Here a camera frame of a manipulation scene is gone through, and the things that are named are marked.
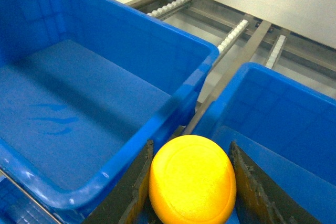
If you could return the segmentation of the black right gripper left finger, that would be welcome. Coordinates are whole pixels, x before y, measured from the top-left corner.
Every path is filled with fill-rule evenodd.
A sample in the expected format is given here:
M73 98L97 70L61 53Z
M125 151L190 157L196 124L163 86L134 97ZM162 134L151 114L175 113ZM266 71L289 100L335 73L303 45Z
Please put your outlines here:
M148 223L146 202L153 141L148 140L113 190L84 223Z

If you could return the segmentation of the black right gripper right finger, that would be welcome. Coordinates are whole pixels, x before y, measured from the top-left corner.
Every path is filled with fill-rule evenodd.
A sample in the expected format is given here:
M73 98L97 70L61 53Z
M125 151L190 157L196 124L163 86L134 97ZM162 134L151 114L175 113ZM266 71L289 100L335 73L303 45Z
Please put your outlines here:
M240 223L320 223L275 183L235 141L229 146Z

